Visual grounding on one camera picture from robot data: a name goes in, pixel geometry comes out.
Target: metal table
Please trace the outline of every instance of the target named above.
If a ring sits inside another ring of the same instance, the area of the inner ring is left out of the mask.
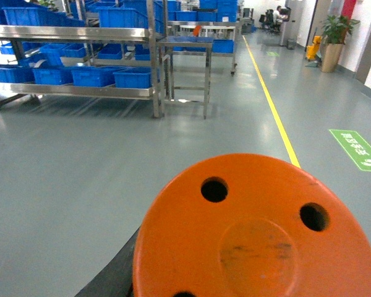
[[[236,72],[236,50],[237,50],[237,36],[242,25],[240,22],[186,22],[186,21],[168,21],[168,26],[172,27],[172,35],[177,35],[179,28],[194,29],[196,26],[201,26],[202,29],[207,30],[233,30],[232,40],[234,41],[234,50],[232,53],[212,53],[213,57],[228,57],[232,58],[231,75],[234,76]],[[173,54],[186,56],[201,56],[203,53],[197,51],[175,51]]]
[[[206,54],[205,63],[205,85],[204,87],[185,87],[174,85],[173,75],[173,48],[175,46],[187,47],[187,48],[205,48]],[[168,36],[158,42],[159,47],[159,59],[161,65],[161,71],[165,73],[165,80],[161,80],[161,89],[165,88],[166,97],[162,102],[164,111],[165,103],[177,103],[174,99],[174,90],[201,90],[204,91],[203,101],[190,101],[192,103],[202,103],[203,105],[203,118],[207,116],[207,106],[210,101],[210,76],[211,76],[211,48],[213,46],[213,38],[210,37],[175,37]]]

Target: orange object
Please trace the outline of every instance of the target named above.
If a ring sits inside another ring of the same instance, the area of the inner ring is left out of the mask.
[[[195,37],[199,36],[200,29],[202,29],[202,26],[197,25],[195,27],[194,31],[192,31],[193,36],[195,36]]]
[[[200,162],[140,227],[135,297],[371,297],[371,247],[319,180],[261,155]]]
[[[307,59],[314,60],[319,51],[320,44],[307,46]]]
[[[321,36],[315,36],[314,38],[313,38],[313,44],[315,44],[315,45],[319,45],[320,43],[322,42],[322,37]]]

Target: metal shelving rack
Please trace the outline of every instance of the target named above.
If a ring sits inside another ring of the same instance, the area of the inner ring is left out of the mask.
[[[237,48],[237,35],[239,34],[240,26],[239,22],[183,22],[183,21],[168,21],[168,26],[172,28],[172,32],[177,32],[180,26],[190,26],[195,28],[196,26],[202,26],[202,29],[212,29],[212,30],[233,30],[233,40],[234,40],[234,51],[233,53],[212,53],[213,57],[228,57],[232,58],[231,75],[236,72],[236,48]],[[198,51],[174,51],[175,55],[186,55],[186,56],[204,56],[204,52]]]
[[[85,20],[85,5],[83,0],[77,0],[77,10],[80,19]],[[125,66],[150,66],[151,82],[150,88],[116,88],[115,85],[107,87],[76,87],[67,85],[37,85],[34,83],[13,84],[1,83],[1,92],[12,92],[16,95],[0,100],[0,107],[12,102],[24,95],[31,94],[53,94],[68,96],[94,96],[118,99],[152,100],[153,116],[159,118],[162,115],[160,100],[160,83],[157,68],[159,67],[157,55],[157,41],[164,36],[155,31],[155,18],[153,0],[147,0],[148,29],[145,28],[99,28],[99,27],[35,27],[35,26],[10,26],[0,25],[0,40],[9,40],[13,44],[17,60],[25,57],[21,41],[35,42],[76,42],[84,43],[87,49],[88,60],[91,43],[144,43],[150,48],[150,61],[123,60],[91,60],[94,65],[125,65]],[[166,27],[166,16],[164,15],[164,26]]]

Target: trash bin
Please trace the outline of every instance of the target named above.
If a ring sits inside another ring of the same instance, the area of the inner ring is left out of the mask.
[[[293,50],[296,48],[296,40],[295,39],[288,39],[287,40],[287,49],[288,50]]]

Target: floor sticker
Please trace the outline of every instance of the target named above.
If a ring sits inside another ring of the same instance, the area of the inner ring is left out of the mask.
[[[371,172],[371,145],[359,133],[335,129],[330,132],[360,170]]]
[[[267,55],[270,57],[279,57],[279,54],[274,51],[267,51]]]

